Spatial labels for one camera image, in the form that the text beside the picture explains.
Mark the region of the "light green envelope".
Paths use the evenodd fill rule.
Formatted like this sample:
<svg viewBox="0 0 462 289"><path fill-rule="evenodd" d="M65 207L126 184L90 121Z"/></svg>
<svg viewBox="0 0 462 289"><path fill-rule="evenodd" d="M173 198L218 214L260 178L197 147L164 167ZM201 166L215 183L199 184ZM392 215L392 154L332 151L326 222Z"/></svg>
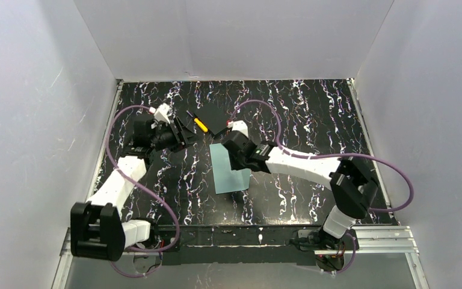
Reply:
<svg viewBox="0 0 462 289"><path fill-rule="evenodd" d="M210 145L210 154L216 194L249 189L250 169L232 170L228 151L220 143Z"/></svg>

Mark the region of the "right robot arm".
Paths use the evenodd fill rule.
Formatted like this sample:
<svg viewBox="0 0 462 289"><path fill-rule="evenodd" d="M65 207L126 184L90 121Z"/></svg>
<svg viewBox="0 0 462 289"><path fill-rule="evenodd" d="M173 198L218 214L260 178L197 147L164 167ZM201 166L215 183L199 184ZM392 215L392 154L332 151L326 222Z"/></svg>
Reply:
<svg viewBox="0 0 462 289"><path fill-rule="evenodd" d="M221 143L233 170L295 176L331 190L335 205L319 230L320 240L342 238L356 221L368 215L378 191L378 181L358 157L297 158L295 151L284 152L267 141L256 144L239 131L231 131Z"/></svg>

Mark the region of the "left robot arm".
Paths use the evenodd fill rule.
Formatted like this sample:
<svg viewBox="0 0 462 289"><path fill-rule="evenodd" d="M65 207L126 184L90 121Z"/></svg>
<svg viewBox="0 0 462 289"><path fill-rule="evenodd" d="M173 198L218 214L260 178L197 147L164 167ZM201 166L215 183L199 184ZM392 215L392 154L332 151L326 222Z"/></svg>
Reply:
<svg viewBox="0 0 462 289"><path fill-rule="evenodd" d="M74 256L117 261L126 248L147 241L152 219L122 222L125 201L151 165L154 152L179 152L192 146L197 135L179 118L167 122L138 116L115 169L100 189L70 211L70 248Z"/></svg>

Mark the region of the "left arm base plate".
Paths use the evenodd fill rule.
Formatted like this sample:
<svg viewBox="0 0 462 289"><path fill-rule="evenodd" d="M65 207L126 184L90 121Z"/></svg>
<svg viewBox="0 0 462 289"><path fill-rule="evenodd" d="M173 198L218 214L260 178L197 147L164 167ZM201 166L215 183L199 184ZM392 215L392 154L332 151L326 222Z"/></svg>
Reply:
<svg viewBox="0 0 462 289"><path fill-rule="evenodd" d="M176 251L180 247L180 233L173 228L160 228L152 231L152 235L146 241L126 247L124 252L130 253L160 253Z"/></svg>

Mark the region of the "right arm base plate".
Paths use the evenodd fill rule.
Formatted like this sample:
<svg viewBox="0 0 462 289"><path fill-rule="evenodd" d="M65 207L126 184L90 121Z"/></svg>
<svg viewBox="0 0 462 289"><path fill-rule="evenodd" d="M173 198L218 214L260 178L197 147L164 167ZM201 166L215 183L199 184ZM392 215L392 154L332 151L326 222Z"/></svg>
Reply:
<svg viewBox="0 0 462 289"><path fill-rule="evenodd" d="M320 228L301 229L293 234L292 243L302 251L329 250L336 253L338 249L351 250L360 248L355 230L350 229L341 238L333 237Z"/></svg>

